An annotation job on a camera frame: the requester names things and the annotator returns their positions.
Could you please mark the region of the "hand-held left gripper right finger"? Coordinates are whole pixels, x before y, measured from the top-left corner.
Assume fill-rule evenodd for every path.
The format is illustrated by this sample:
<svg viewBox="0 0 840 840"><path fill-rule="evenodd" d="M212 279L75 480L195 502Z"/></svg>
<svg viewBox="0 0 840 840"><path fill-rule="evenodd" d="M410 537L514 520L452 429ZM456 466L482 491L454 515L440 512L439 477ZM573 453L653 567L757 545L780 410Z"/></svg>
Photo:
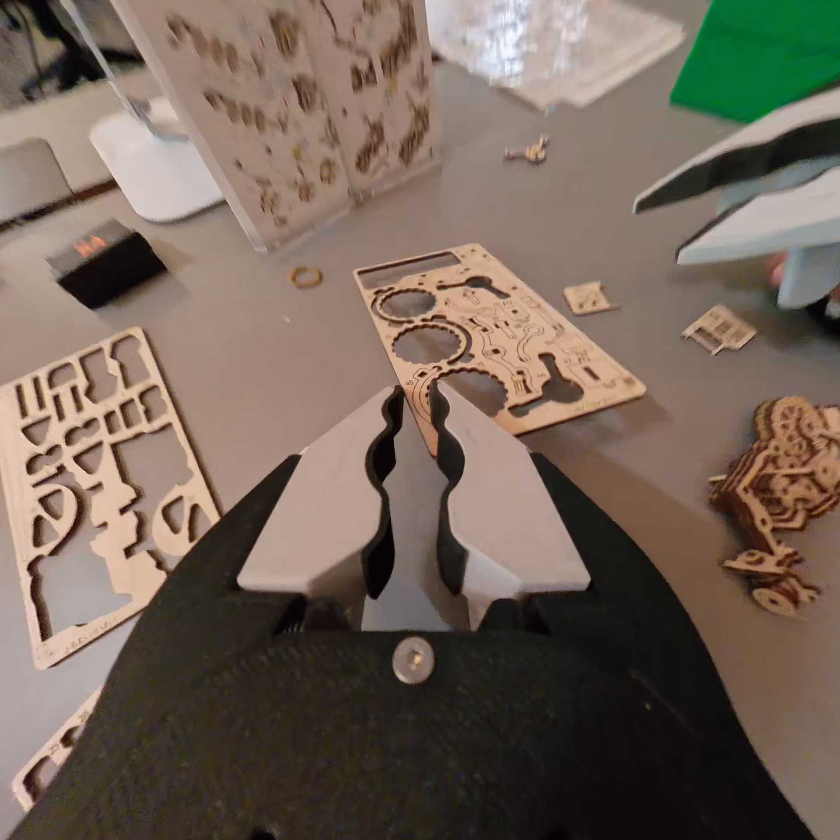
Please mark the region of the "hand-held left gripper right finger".
<svg viewBox="0 0 840 840"><path fill-rule="evenodd" d="M499 600L584 592L592 582L532 452L447 384L430 392L446 477L437 567L477 629Z"/></svg>

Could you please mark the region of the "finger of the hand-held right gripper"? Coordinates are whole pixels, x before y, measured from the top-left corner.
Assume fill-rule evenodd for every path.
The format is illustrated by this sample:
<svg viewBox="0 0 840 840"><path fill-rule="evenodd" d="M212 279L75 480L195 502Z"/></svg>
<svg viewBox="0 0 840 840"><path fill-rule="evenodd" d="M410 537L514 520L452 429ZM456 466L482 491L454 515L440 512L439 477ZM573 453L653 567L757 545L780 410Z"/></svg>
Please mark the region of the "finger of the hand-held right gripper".
<svg viewBox="0 0 840 840"><path fill-rule="evenodd" d="M662 177L634 200L633 213L839 152L839 90L820 91L751 122Z"/></svg>
<svg viewBox="0 0 840 840"><path fill-rule="evenodd" d="M767 192L714 217L675 254L679 266L721 263L837 244L839 173Z"/></svg>

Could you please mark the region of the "wooden sheet with gear holes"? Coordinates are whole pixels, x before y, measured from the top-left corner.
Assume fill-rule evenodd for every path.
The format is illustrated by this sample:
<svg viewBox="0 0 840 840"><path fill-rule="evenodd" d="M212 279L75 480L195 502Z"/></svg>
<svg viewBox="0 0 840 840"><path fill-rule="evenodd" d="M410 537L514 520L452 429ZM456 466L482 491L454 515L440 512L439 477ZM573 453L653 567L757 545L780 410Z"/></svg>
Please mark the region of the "wooden sheet with gear holes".
<svg viewBox="0 0 840 840"><path fill-rule="evenodd" d="M429 390L470 376L519 436L641 398L635 374L479 244L357 268L353 278L431 455Z"/></svg>

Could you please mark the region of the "black timer box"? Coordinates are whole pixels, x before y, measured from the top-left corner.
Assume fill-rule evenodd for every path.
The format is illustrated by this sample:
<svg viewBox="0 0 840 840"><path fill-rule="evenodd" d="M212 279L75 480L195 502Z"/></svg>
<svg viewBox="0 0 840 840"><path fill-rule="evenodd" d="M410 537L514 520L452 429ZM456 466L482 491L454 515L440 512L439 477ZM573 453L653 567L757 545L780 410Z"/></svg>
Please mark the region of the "black timer box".
<svg viewBox="0 0 840 840"><path fill-rule="evenodd" d="M151 244L115 218L72 239L45 261L57 285L90 310L167 272Z"/></svg>

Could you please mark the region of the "wooden mechanical model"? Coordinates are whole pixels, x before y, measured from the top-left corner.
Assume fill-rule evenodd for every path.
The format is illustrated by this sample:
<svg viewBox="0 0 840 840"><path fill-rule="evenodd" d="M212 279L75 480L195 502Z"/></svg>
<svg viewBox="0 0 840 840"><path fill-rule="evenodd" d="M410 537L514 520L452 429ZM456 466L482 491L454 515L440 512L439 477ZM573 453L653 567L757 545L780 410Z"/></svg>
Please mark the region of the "wooden mechanical model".
<svg viewBox="0 0 840 840"><path fill-rule="evenodd" d="M821 590L798 575L802 555L777 532L804 531L838 507L839 407L781 396L760 404L752 425L750 447L709 479L709 503L747 541L720 567L739 574L762 609L793 618Z"/></svg>

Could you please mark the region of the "small wooden card circle marks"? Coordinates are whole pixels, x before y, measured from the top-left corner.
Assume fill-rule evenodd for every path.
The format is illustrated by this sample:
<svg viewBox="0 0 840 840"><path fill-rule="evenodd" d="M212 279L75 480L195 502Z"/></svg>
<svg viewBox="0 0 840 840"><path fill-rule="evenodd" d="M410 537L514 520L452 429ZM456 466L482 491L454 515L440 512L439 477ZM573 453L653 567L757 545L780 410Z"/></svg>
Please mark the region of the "small wooden card circle marks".
<svg viewBox="0 0 840 840"><path fill-rule="evenodd" d="M575 317L614 311L620 306L612 302L600 280L592 280L563 289L563 299Z"/></svg>

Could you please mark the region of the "white round stand base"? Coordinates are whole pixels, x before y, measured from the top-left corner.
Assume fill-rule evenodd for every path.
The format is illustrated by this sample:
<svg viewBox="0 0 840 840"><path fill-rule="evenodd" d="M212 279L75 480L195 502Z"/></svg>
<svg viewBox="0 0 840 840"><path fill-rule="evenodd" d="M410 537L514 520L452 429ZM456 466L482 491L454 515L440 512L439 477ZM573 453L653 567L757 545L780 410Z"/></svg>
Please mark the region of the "white round stand base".
<svg viewBox="0 0 840 840"><path fill-rule="evenodd" d="M161 137L122 110L97 122L89 140L134 212L170 224L225 203L194 143Z"/></svg>

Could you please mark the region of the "wooden sheet with long cutouts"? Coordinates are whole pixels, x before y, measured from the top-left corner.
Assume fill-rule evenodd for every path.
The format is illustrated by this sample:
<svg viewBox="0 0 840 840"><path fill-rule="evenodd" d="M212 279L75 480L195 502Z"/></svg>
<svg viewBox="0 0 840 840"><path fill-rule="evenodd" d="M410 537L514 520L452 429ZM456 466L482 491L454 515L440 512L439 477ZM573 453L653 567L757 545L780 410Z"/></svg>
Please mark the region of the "wooden sheet with long cutouts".
<svg viewBox="0 0 840 840"><path fill-rule="evenodd" d="M165 581L162 556L198 541L195 518L220 519L192 441L145 332L139 327L50 362L2 385L2 485L22 591L29 647L47 670L140 613ZM150 518L136 509L119 447L173 432L185 458ZM55 556L84 515L96 534L118 609L54 630L39 606L39 564Z"/></svg>

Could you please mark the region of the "instruction booklet in clear stand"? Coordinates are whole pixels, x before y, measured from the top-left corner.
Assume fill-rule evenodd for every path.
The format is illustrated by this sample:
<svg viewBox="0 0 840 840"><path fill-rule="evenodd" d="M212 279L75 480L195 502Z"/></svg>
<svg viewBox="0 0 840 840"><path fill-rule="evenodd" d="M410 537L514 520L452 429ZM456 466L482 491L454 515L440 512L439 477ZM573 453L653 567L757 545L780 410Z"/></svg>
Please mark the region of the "instruction booklet in clear stand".
<svg viewBox="0 0 840 840"><path fill-rule="evenodd" d="M439 165L425 2L113 5L257 250Z"/></svg>

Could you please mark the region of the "green plastic bin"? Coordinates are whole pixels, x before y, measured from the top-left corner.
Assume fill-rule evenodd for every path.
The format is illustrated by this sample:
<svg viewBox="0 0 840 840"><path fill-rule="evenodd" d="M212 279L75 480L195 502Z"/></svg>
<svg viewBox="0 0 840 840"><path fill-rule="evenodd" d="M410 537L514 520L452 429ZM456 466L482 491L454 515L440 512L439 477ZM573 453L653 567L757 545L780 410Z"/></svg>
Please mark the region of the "green plastic bin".
<svg viewBox="0 0 840 840"><path fill-rule="evenodd" d="M838 80L838 1L713 1L669 102L749 123Z"/></svg>

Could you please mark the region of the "small wooden key piece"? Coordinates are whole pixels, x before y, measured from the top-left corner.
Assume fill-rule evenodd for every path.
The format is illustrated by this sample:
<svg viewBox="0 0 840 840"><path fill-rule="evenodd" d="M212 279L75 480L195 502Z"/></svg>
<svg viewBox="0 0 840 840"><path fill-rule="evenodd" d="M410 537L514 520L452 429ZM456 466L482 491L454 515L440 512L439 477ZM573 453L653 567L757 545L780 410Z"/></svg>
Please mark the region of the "small wooden key piece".
<svg viewBox="0 0 840 840"><path fill-rule="evenodd" d="M540 165L546 160L549 144L550 138L541 134L537 140L521 149L506 148L502 159L504 161L526 161L531 165Z"/></svg>

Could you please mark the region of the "grey desk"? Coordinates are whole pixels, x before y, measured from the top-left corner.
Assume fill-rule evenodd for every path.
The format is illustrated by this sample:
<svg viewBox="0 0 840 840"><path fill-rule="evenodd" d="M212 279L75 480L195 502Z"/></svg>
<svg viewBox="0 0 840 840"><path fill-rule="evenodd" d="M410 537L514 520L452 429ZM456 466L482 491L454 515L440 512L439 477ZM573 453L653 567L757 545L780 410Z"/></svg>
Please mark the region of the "grey desk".
<svg viewBox="0 0 840 840"><path fill-rule="evenodd" d="M620 306L570 320L646 384L646 396L525 438L657 564L704 637L756 750L819 838L838 838L838 510L791 540L822 596L797 620L757 607L718 563L739 532L707 482L749 439L757 405L838 403L838 344L763 294L763 262L674 265L717 200L632 215L637 194L732 131L668 105L681 58L582 111L549 117L450 66L436 68L444 165L352 212L293 254L260 255L222 206L173 227L111 192L2 236L2 383L142 328L218 506L391 385L353 270L478 243L563 313L563 289L604 283ZM545 162L504 161L541 134ZM90 310L46 258L115 218L167 272ZM318 287L289 282L296 266ZM681 332L723 305L758 334L710 356Z"/></svg>

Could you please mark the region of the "clear plastic sleeve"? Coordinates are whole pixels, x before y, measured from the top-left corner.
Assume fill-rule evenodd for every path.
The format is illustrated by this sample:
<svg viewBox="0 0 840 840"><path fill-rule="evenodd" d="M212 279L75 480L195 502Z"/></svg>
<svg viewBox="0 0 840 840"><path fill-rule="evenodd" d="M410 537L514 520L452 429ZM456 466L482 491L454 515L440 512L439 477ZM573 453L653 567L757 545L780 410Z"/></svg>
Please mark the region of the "clear plastic sleeve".
<svg viewBox="0 0 840 840"><path fill-rule="evenodd" d="M617 1L428 1L433 50L548 112L585 108L686 39L683 25Z"/></svg>

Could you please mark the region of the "wooden sheet with small cutouts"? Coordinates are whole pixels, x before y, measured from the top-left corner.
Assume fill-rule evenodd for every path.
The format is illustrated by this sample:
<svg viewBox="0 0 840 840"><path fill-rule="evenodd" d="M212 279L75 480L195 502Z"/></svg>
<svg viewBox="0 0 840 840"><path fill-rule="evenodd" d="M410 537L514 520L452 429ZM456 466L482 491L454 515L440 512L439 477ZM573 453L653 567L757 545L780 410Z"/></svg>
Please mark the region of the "wooden sheet with small cutouts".
<svg viewBox="0 0 840 840"><path fill-rule="evenodd" d="M55 774L69 758L99 701L102 690L103 686L96 688L16 773L12 782L12 793L24 812L32 810L49 784L41 778L41 771L52 768L52 773Z"/></svg>

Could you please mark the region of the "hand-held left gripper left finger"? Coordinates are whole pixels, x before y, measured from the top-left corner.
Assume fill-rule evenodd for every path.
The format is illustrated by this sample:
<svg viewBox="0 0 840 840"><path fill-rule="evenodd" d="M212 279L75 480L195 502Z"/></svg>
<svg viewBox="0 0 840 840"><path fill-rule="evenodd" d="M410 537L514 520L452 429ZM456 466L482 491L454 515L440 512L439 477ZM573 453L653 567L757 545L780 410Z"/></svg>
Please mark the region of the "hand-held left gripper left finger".
<svg viewBox="0 0 840 840"><path fill-rule="evenodd" d="M361 629L365 600L383 593L395 563L384 483L404 400L399 385L381 389L293 459L238 574L241 590L330 600Z"/></svg>

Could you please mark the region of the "slotted small wooden card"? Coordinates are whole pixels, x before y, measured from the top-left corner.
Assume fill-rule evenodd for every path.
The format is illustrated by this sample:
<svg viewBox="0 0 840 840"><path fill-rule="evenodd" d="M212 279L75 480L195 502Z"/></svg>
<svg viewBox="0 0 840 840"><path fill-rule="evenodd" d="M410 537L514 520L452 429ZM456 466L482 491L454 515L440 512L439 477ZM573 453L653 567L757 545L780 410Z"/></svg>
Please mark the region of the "slotted small wooden card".
<svg viewBox="0 0 840 840"><path fill-rule="evenodd" d="M742 350L757 334L739 315L718 304L684 329L680 338L692 340L710 356L716 356L722 351Z"/></svg>

